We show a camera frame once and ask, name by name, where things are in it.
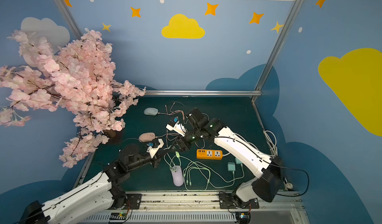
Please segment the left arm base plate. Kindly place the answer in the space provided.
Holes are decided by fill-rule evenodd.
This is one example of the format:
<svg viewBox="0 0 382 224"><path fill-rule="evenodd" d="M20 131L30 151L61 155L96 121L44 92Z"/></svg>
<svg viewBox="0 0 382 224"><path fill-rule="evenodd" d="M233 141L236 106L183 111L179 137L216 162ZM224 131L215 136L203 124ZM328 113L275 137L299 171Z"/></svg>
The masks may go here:
<svg viewBox="0 0 382 224"><path fill-rule="evenodd" d="M138 210L141 205L142 194L140 193L125 193L114 199L112 204L113 209L133 209Z"/></svg>

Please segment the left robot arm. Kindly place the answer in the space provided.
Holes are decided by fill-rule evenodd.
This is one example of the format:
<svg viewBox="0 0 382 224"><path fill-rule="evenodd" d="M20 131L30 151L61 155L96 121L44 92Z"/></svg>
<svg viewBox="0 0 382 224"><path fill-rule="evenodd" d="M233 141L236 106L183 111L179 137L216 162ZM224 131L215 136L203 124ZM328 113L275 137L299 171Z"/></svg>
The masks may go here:
<svg viewBox="0 0 382 224"><path fill-rule="evenodd" d="M151 145L146 153L132 145L121 150L119 156L92 179L55 199L41 204L27 205L19 221L21 224L76 224L109 208L120 209L130 202L121 184L130 173L147 164L157 167L168 148Z"/></svg>

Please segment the lavender wireless mouse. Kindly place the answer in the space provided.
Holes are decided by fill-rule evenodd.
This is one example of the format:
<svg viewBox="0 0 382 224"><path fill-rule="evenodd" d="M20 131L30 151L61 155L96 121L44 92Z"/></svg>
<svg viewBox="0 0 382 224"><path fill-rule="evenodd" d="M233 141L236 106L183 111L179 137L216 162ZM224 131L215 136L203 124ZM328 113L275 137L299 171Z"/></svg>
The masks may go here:
<svg viewBox="0 0 382 224"><path fill-rule="evenodd" d="M174 185L176 187L182 186L184 184L184 177L183 177L181 166L176 165L174 167L171 167L170 170L171 170Z"/></svg>

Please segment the pink mouse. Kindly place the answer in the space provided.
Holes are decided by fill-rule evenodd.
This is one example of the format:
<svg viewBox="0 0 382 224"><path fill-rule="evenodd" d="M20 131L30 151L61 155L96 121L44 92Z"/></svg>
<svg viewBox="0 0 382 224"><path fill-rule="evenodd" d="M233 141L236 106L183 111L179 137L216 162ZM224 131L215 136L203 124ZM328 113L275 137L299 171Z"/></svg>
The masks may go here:
<svg viewBox="0 0 382 224"><path fill-rule="evenodd" d="M155 138L156 138L155 133L153 133L153 132L146 132L146 133L141 134L139 136L138 140L140 142L151 142Z"/></svg>

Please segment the orange power strip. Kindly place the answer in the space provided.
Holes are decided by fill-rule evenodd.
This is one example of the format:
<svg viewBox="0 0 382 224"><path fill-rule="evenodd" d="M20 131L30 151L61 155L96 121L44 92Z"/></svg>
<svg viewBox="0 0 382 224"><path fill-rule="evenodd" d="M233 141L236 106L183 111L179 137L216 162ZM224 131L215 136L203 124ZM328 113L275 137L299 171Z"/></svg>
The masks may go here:
<svg viewBox="0 0 382 224"><path fill-rule="evenodd" d="M221 150L198 149L196 157L197 159L222 160L223 154Z"/></svg>

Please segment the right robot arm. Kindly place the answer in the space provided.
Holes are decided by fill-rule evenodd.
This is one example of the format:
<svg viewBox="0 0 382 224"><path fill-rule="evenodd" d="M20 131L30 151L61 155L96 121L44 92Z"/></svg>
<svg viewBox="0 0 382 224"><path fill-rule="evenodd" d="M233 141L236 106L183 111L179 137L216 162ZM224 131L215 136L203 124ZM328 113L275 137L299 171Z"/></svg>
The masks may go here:
<svg viewBox="0 0 382 224"><path fill-rule="evenodd" d="M209 120L198 108L187 113L186 118L192 127L189 131L177 118L166 125L167 130L179 134L174 144L180 151L188 151L191 144L200 139L211 140L241 161L254 175L252 180L242 183L232 192L233 202L247 203L255 198L268 203L273 201L283 183L281 168L284 162L281 158L259 151L220 119Z"/></svg>

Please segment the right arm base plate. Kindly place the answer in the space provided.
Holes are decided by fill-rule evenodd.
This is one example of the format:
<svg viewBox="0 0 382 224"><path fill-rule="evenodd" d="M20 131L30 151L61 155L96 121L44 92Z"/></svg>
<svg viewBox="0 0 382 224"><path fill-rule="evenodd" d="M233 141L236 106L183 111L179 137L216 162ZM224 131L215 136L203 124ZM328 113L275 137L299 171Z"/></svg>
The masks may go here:
<svg viewBox="0 0 382 224"><path fill-rule="evenodd" d="M221 209L259 209L258 199L251 199L249 201L242 201L231 193L219 192L219 205Z"/></svg>

